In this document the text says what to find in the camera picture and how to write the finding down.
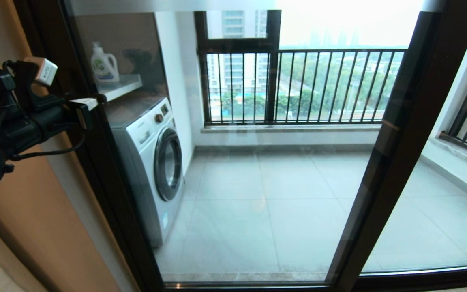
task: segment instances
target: door frame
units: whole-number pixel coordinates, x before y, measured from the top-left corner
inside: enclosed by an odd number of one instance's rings
[[[50,93],[95,93],[64,1],[14,0],[14,4],[33,55],[46,57],[59,66]],[[87,133],[86,143],[76,154],[141,291],[176,292],[182,288],[232,292],[240,288],[304,292],[415,291],[467,286],[467,268],[360,274],[428,140],[467,48],[467,1],[447,0],[440,14],[429,15],[424,21],[424,34],[431,36],[430,41],[416,43],[415,52],[410,53],[415,62],[405,66],[402,78],[398,76],[403,83],[395,86],[391,94],[383,126],[330,266],[330,286],[317,283],[165,285],[139,224],[131,187],[117,159],[118,150],[103,108],[91,111],[94,128]],[[405,73],[408,70],[413,75],[408,76]],[[78,141],[76,133],[68,135],[70,140]]]

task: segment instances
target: white shelf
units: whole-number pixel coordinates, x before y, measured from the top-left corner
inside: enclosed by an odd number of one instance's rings
[[[106,101],[112,101],[140,87],[141,78],[139,74],[120,75],[120,81],[118,82],[102,82],[96,84],[99,94],[106,96]]]

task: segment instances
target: cable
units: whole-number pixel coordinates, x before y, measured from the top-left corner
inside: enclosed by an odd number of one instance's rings
[[[25,155],[8,155],[8,159],[10,159],[11,161],[20,161],[20,160],[27,159],[30,157],[41,157],[41,156],[47,156],[47,155],[63,155],[68,152],[77,150],[78,148],[80,148],[80,146],[82,146],[82,144],[84,144],[86,137],[84,136],[83,133],[80,133],[80,135],[82,137],[80,138],[79,143],[73,146],[72,148],[68,148],[64,150],[47,151],[47,152],[26,153]]]

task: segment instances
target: front-load washing machine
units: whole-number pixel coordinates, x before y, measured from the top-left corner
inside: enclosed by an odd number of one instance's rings
[[[167,239],[182,192],[182,152],[167,98],[107,105],[107,117],[152,247]]]

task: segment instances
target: white label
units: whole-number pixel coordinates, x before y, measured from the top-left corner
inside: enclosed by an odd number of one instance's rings
[[[161,222],[163,223],[163,229],[165,229],[165,227],[167,227],[167,224],[169,223],[169,214],[167,214],[167,212],[163,214]]]

